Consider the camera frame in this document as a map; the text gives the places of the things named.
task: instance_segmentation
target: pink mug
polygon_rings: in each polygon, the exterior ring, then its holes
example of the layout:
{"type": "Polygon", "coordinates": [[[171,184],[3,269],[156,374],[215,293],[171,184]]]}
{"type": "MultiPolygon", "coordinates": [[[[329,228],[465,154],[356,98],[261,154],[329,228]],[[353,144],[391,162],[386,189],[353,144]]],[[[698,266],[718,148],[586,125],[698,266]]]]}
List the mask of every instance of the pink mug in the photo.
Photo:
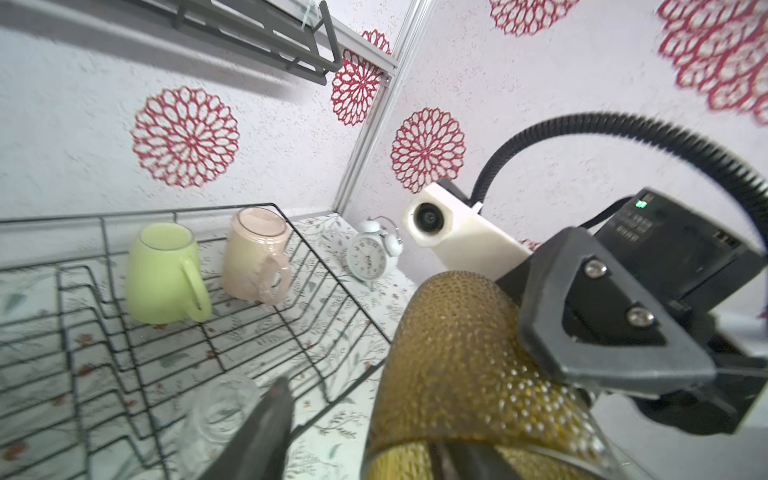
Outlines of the pink mug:
{"type": "Polygon", "coordinates": [[[271,210],[251,207],[232,217],[231,226],[224,251],[224,291],[250,302],[280,303],[290,287],[290,267],[283,253],[290,235],[288,224],[271,210]],[[280,283],[275,292],[278,272],[280,283]]]}

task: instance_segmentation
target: mug handle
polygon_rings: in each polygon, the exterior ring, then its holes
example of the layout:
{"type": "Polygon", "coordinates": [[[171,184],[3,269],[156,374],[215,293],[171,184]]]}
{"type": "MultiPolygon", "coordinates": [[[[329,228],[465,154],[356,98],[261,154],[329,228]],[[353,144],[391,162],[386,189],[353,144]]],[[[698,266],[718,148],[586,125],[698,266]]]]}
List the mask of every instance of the mug handle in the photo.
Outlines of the mug handle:
{"type": "Polygon", "coordinates": [[[261,303],[277,305],[282,302],[290,287],[290,266],[286,256],[282,252],[277,253],[270,248],[270,256],[267,257],[261,273],[258,274],[257,281],[251,280],[251,283],[259,290],[261,303]],[[277,293],[273,293],[272,279],[278,271],[280,272],[280,284],[277,287],[277,293]]]}
{"type": "Polygon", "coordinates": [[[203,283],[203,277],[200,276],[200,269],[188,258],[182,259],[181,269],[187,275],[187,279],[190,281],[195,298],[197,299],[197,305],[200,306],[200,308],[194,305],[189,306],[187,308],[187,315],[195,322],[204,322],[213,314],[213,307],[210,304],[210,296],[205,288],[205,283],[203,283]]]}

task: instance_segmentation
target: black cable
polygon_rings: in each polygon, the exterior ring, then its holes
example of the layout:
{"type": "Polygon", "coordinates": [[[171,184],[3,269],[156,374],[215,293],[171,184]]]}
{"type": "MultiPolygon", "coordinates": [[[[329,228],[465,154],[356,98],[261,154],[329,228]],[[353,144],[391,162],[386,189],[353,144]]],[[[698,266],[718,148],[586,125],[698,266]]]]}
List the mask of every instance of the black cable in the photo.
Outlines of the black cable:
{"type": "Polygon", "coordinates": [[[472,201],[485,200],[496,174],[515,155],[542,140],[569,134],[630,138],[675,155],[715,180],[746,211],[768,251],[768,183],[736,155],[693,132],[639,115],[594,112],[552,118],[507,140],[485,164],[472,201]]]}
{"type": "Polygon", "coordinates": [[[618,212],[625,203],[627,203],[629,200],[632,200],[633,197],[624,197],[616,200],[611,204],[610,207],[606,208],[605,210],[601,211],[599,214],[595,215],[591,219],[587,220],[586,222],[579,225],[581,228],[592,228],[598,223],[608,220],[608,218],[611,217],[611,215],[618,212]]]}

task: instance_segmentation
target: green mug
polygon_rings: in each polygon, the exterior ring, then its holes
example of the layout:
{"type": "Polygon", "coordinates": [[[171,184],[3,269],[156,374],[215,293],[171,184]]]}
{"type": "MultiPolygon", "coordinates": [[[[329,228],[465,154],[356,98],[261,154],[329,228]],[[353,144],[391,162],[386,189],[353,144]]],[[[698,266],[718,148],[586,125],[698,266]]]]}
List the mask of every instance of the green mug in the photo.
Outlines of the green mug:
{"type": "Polygon", "coordinates": [[[147,225],[128,251],[125,293],[128,314],[139,322],[208,320],[212,307],[192,232],[178,223],[147,225]]]}

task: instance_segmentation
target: amber glass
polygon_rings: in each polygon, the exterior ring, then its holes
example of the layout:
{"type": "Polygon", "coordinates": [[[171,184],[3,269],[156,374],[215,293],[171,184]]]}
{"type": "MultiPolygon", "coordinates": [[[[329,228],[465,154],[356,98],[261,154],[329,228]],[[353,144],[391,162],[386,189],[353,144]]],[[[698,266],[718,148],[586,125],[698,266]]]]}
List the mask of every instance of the amber glass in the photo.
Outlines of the amber glass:
{"type": "Polygon", "coordinates": [[[493,445],[525,480],[621,477],[578,393],[547,379],[518,343],[517,318],[475,273],[419,287],[382,374],[363,478],[433,478],[429,444],[455,441],[493,445]]]}

